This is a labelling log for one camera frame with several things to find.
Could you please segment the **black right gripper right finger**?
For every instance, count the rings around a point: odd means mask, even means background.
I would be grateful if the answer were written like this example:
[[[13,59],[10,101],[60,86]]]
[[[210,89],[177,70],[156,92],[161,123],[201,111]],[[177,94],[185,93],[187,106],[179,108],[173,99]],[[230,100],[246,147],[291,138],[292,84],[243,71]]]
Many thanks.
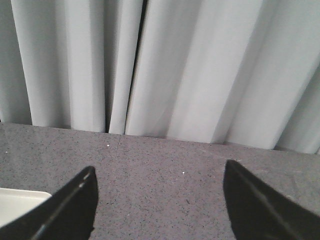
[[[318,240],[320,217],[228,159],[223,193],[237,240]]]

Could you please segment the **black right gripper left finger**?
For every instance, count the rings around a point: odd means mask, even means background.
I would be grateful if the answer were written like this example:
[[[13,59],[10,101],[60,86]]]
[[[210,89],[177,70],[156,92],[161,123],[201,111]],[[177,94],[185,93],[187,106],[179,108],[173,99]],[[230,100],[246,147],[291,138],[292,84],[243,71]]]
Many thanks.
[[[2,240],[88,240],[99,201],[96,170],[87,166],[36,208],[0,229]]]

